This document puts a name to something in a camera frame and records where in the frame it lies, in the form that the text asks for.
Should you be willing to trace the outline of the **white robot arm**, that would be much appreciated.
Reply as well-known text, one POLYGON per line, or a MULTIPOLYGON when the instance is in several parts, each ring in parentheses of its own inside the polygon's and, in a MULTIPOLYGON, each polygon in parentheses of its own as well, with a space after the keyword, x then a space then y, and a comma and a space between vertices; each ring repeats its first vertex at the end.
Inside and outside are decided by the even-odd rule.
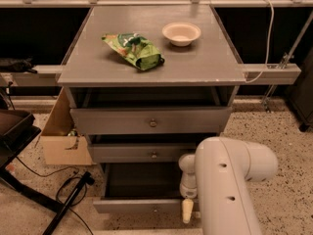
POLYGON ((262 235, 246 184, 272 178, 278 159, 265 145, 206 138, 178 161, 182 170, 182 220, 199 204, 203 235, 262 235))

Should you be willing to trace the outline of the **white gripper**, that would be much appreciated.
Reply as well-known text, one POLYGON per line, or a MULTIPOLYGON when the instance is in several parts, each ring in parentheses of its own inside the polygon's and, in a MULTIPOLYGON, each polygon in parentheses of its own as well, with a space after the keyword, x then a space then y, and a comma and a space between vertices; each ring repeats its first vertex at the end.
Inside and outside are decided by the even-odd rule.
POLYGON ((185 200, 182 201, 182 220, 185 224, 191 220, 194 199, 198 194, 196 176, 193 173, 183 173, 180 181, 180 193, 185 200))

